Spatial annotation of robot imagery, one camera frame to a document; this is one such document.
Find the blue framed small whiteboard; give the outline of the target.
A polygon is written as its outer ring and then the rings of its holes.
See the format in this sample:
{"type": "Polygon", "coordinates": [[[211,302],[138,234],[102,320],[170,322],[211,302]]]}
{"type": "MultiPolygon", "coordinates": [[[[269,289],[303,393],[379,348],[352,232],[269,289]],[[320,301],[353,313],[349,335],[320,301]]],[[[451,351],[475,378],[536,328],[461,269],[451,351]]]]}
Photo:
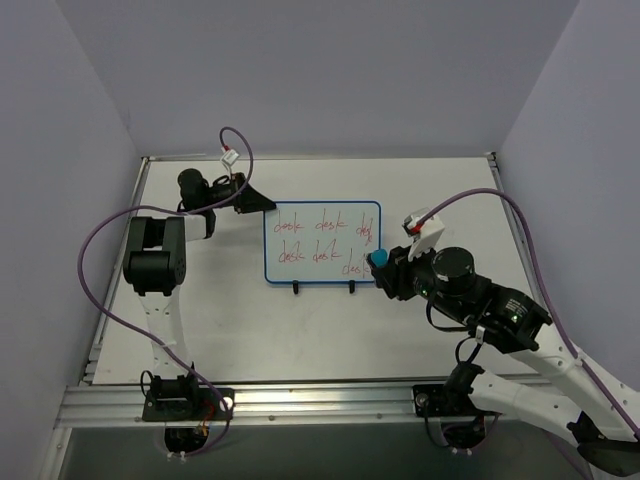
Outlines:
{"type": "Polygon", "coordinates": [[[265,280],[371,283],[366,255],[381,247],[381,220],[373,200],[278,202],[263,214],[265,280]]]}

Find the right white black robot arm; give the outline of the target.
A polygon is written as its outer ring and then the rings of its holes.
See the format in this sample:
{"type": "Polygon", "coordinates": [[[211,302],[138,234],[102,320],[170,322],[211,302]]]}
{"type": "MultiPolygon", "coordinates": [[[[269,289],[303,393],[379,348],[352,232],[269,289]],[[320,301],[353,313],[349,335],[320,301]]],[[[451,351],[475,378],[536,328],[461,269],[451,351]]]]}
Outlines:
{"type": "Polygon", "coordinates": [[[416,258],[406,247],[380,249],[366,261],[376,286],[389,298],[423,297],[428,310],[455,321],[478,344],[527,365],[558,391],[535,390],[467,360],[445,383],[450,409],[464,413],[474,406],[514,416],[564,439],[610,475],[638,473],[638,391],[563,340],[558,322],[531,297],[477,274],[472,254],[460,247],[416,258]]]}

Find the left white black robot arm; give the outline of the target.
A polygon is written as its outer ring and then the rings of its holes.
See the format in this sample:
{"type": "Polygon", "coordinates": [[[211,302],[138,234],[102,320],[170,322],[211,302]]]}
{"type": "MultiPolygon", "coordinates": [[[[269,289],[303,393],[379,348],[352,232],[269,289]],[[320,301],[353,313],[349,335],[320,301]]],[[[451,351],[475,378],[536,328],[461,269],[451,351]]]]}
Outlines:
{"type": "Polygon", "coordinates": [[[179,293],[186,278],[187,243],[210,238],[216,208],[238,214],[270,212],[276,203],[249,185],[241,173],[228,173],[210,183],[197,169],[177,177],[181,210],[195,211],[157,219],[131,220],[123,259],[125,281],[138,295],[152,336],[153,369],[142,387],[143,419],[151,422],[220,417],[215,395],[201,386],[185,342],[179,293]]]}

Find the blue bone-shaped eraser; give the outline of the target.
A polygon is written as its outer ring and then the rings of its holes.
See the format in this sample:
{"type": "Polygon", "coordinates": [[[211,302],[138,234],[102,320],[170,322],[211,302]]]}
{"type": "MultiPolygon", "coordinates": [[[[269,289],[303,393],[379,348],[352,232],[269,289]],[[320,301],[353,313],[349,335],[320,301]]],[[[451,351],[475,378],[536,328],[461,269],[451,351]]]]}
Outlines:
{"type": "Polygon", "coordinates": [[[372,269],[382,268],[388,262],[388,252],[386,249],[377,249],[369,253],[366,259],[372,269]]]}

